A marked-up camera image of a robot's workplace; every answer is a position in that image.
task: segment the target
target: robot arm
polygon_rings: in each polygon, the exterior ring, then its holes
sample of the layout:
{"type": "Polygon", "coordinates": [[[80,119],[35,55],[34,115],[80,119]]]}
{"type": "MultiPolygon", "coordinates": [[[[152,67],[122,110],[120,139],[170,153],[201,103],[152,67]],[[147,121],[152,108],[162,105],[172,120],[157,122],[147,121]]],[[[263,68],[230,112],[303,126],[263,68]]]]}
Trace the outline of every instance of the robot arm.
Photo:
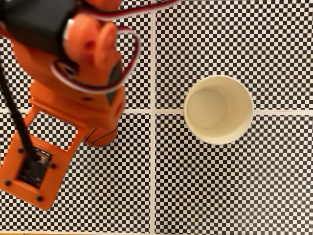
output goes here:
{"type": "Polygon", "coordinates": [[[51,207],[81,141],[91,146],[107,143],[125,107],[122,83],[136,66],[140,40],[112,21],[178,1],[119,11],[121,0],[0,0],[0,35],[11,40],[17,61],[35,80],[32,109],[23,120],[0,70],[2,95],[18,131],[0,168],[2,190],[43,210],[51,207]],[[135,38],[133,59],[124,70],[114,48],[118,33],[135,38]],[[39,111],[78,129],[70,149],[28,134],[39,111]]]}

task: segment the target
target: black screw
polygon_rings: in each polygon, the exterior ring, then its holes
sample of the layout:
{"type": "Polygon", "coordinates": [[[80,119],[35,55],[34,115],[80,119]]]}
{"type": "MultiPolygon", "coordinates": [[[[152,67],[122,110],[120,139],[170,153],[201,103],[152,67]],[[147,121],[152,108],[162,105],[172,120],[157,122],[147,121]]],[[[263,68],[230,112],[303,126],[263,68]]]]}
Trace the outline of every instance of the black screw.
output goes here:
{"type": "Polygon", "coordinates": [[[37,199],[37,201],[39,201],[39,202],[40,202],[40,201],[42,201],[42,200],[43,200],[43,197],[42,197],[42,196],[37,196],[37,197],[36,197],[36,199],[37,199]]]}
{"type": "Polygon", "coordinates": [[[9,186],[10,184],[11,184],[11,181],[9,180],[4,181],[4,185],[9,186]]]}

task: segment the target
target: cable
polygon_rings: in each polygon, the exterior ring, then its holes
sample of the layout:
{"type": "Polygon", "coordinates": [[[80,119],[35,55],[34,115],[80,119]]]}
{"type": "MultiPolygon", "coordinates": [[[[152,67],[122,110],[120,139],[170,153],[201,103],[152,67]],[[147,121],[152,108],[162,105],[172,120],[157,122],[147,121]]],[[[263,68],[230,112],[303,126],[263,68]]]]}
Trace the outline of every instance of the cable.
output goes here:
{"type": "Polygon", "coordinates": [[[136,16],[139,14],[145,14],[145,13],[149,13],[152,11],[159,11],[164,8],[169,8],[169,7],[176,5],[179,1],[181,0],[167,0],[163,2],[154,3],[151,5],[139,6],[135,8],[129,8],[123,11],[117,10],[117,11],[112,11],[112,12],[99,11],[95,8],[91,8],[91,7],[87,7],[83,5],[79,6],[78,10],[83,13],[93,15],[98,20],[101,20],[101,21],[114,21],[114,20],[118,20],[121,18],[132,17],[132,16],[136,16]]]}
{"type": "Polygon", "coordinates": [[[30,160],[33,161],[38,161],[40,160],[40,157],[38,156],[32,142],[31,139],[29,137],[29,133],[27,130],[27,127],[25,126],[23,117],[21,115],[21,113],[19,112],[19,110],[16,107],[16,104],[14,103],[14,100],[11,96],[11,92],[6,84],[6,79],[4,76],[4,69],[2,68],[2,59],[0,58],[0,86],[2,89],[2,95],[4,96],[6,103],[7,103],[7,107],[10,109],[11,114],[12,114],[12,119],[14,120],[16,129],[20,135],[21,141],[22,141],[22,145],[25,149],[25,151],[27,152],[26,157],[29,158],[30,160]]]}
{"type": "Polygon", "coordinates": [[[69,76],[67,74],[65,74],[61,69],[59,64],[63,64],[63,66],[65,68],[71,69],[72,71],[75,71],[74,73],[77,73],[77,68],[72,65],[70,62],[65,61],[65,60],[55,60],[50,68],[52,73],[64,84],[66,84],[67,86],[78,90],[80,92],[85,92],[85,93],[89,93],[89,94],[105,94],[105,93],[111,93],[113,91],[115,91],[116,89],[118,89],[120,87],[120,85],[122,85],[125,81],[125,79],[132,74],[132,72],[134,71],[134,69],[136,68],[136,65],[138,63],[138,59],[140,56],[140,37],[134,32],[132,31],[130,28],[128,27],[124,27],[124,26],[118,26],[117,27],[117,33],[118,34],[122,34],[122,33],[131,33],[134,38],[135,38],[135,51],[134,51],[134,56],[132,58],[132,60],[130,61],[130,63],[128,64],[128,67],[124,70],[122,76],[115,82],[113,82],[112,84],[109,85],[90,85],[90,84],[86,84],[83,83],[81,81],[78,81],[76,79],[74,79],[72,76],[69,76]]]}

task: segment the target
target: paper cup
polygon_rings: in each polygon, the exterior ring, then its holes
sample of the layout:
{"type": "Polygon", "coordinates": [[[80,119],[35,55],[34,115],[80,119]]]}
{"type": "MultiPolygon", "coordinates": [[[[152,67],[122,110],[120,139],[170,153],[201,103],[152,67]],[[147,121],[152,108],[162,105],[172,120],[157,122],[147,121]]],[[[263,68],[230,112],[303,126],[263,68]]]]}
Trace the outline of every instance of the paper cup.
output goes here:
{"type": "Polygon", "coordinates": [[[189,130],[210,144],[228,144],[251,126],[254,104],[247,88],[229,76],[210,76],[186,96],[184,119],[189,130]]]}

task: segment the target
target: tabletop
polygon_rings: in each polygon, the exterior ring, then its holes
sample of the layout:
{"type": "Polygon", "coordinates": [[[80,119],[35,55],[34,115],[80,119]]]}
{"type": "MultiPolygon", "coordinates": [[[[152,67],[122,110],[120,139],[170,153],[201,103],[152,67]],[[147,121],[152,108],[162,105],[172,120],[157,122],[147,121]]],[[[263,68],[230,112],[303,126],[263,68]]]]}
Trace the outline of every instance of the tabletop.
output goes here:
{"type": "MultiPolygon", "coordinates": [[[[313,2],[184,0],[116,23],[143,48],[117,138],[80,145],[49,211],[1,191],[0,231],[313,235],[313,2]],[[240,80],[256,110],[247,133],[220,146],[195,138],[182,116],[192,85],[216,74],[240,80]]],[[[131,37],[116,46],[127,64],[131,37]]],[[[25,114],[31,77],[7,39],[0,48],[25,114]]],[[[0,108],[2,161],[14,124],[3,97],[0,108]]],[[[40,114],[30,132],[66,147],[75,129],[40,114]]]]}

